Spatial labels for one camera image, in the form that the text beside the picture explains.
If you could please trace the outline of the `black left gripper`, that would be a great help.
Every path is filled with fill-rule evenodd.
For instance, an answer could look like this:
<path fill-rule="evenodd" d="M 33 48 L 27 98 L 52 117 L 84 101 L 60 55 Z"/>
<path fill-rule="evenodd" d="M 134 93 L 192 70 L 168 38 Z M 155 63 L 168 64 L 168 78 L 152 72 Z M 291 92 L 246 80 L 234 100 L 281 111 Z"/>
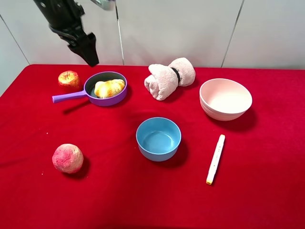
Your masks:
<path fill-rule="evenodd" d="M 61 29 L 49 24 L 49 28 L 62 40 L 66 41 L 69 49 L 82 57 L 90 67 L 99 64 L 99 58 L 96 52 L 96 36 L 94 33 L 87 34 L 81 24 L 74 24 Z"/>

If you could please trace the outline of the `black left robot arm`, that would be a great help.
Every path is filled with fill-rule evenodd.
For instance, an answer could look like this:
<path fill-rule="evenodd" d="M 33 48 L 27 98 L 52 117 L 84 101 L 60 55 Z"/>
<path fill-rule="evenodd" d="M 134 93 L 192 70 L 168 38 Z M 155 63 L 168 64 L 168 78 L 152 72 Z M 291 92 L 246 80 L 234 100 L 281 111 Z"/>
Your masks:
<path fill-rule="evenodd" d="M 99 63 L 96 36 L 86 34 L 81 17 L 82 5 L 74 0 L 36 0 L 35 4 L 49 23 L 50 30 L 68 43 L 68 48 L 94 67 Z"/>

